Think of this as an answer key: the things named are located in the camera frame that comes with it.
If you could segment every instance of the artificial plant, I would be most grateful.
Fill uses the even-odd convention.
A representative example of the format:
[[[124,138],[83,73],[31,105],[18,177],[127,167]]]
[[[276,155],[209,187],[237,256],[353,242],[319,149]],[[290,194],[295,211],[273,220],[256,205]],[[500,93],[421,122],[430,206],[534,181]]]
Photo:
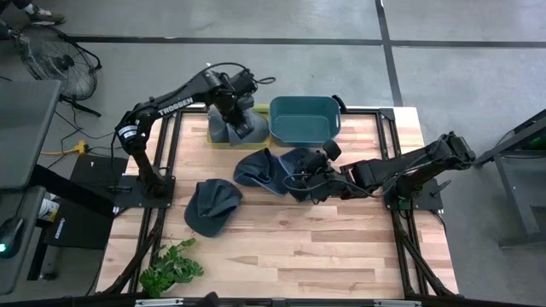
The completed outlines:
[[[140,276],[140,283],[149,296],[158,298],[175,283],[190,283],[195,276],[203,276],[205,271],[197,262],[183,257],[183,252],[189,251],[195,242],[195,238],[192,238],[168,249],[162,246],[158,250],[163,256],[158,256]]]

